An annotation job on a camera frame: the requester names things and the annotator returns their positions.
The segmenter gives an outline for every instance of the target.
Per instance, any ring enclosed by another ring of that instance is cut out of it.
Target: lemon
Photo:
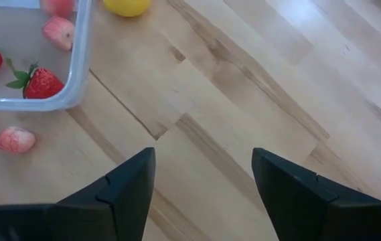
[[[104,0],[105,7],[123,17],[143,14],[150,6],[150,0]]]

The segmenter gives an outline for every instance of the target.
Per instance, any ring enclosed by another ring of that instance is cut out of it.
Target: wooden table
[[[136,19],[98,2],[93,27],[80,106],[0,112],[39,138],[0,152],[0,204],[56,202],[145,147],[145,240],[277,240],[253,147],[381,199],[381,1],[153,0]]]

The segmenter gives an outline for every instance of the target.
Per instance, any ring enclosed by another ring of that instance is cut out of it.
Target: black plastic part
[[[57,204],[0,206],[0,241],[140,241],[154,176],[147,148]]]
[[[381,240],[381,201],[254,149],[258,192],[280,241]]]

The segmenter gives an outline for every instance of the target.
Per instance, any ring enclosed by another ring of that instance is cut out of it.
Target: clear plastic bin
[[[85,92],[90,62],[91,17],[93,0],[76,1],[76,12],[70,21],[76,24],[71,52],[63,52],[42,34],[50,18],[40,10],[38,0],[0,0],[0,52],[11,58],[18,70],[27,70],[38,62],[50,69],[64,84],[57,95],[43,100],[28,100],[21,90],[6,87],[14,81],[4,63],[0,68],[0,110],[49,111],[77,105]]]

